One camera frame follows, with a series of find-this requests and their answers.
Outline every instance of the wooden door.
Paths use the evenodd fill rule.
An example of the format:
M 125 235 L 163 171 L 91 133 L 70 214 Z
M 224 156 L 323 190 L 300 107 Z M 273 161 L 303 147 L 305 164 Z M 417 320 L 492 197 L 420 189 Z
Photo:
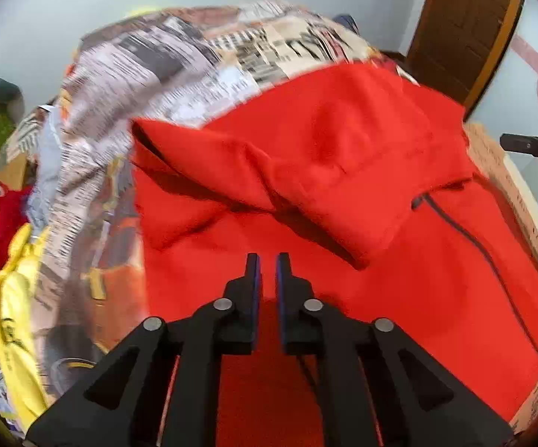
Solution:
M 408 52 L 413 76 L 471 107 L 502 57 L 521 2 L 426 0 Z

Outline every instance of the pile of clothes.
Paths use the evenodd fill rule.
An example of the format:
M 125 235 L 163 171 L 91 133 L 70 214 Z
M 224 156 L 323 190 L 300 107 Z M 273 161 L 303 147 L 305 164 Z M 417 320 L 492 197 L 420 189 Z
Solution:
M 538 205 L 459 104 L 353 25 L 282 1 L 129 18 L 82 40 L 43 112 L 31 225 L 9 250 L 36 274 L 22 300 L 0 282 L 24 429 L 146 316 L 219 297 L 248 252 L 259 345 L 223 362 L 218 445 L 322 445 L 277 340 L 283 251 L 319 298 L 395 321 L 515 431 L 537 413 Z

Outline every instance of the black cable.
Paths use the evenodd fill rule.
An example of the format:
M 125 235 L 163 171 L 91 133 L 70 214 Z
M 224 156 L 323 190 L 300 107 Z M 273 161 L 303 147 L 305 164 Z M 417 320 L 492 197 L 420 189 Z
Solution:
M 319 401 L 319 390 L 317 389 L 317 382 L 315 381 L 313 374 L 311 373 L 308 365 L 304 361 L 304 358 L 301 355 L 296 355 L 296 360 L 300 366 L 300 370 L 303 372 L 304 378 L 306 379 L 308 386 L 313 391 L 314 397 L 317 402 Z

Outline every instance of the newspaper print fabric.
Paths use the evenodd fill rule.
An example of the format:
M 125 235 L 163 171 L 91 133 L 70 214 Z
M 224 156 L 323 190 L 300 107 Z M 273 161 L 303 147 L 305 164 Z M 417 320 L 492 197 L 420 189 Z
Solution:
M 60 178 L 32 301 L 51 401 L 148 315 L 131 117 L 199 129 L 265 89 L 346 61 L 397 70 L 353 32 L 281 1 L 161 10 L 82 40 L 58 100 Z
M 0 148 L 0 170 L 21 153 L 27 153 L 33 159 L 38 151 L 38 137 L 47 113 L 37 107 L 32 110 L 8 137 Z

